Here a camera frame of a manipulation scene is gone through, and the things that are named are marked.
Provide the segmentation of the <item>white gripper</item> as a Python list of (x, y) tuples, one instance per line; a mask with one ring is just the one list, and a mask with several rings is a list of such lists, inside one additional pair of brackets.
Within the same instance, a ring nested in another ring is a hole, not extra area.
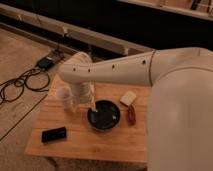
[[(90, 103), (94, 95), (94, 84), (91, 82), (71, 84), (71, 96), (74, 104)], [(98, 112), (96, 103), (92, 102), (90, 109)]]

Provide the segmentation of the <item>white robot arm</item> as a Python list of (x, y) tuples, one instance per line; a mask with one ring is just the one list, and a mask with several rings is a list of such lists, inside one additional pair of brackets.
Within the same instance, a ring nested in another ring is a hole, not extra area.
[(58, 74), (76, 96), (86, 82), (149, 86), (148, 171), (213, 171), (213, 51), (154, 50), (96, 63), (78, 52)]

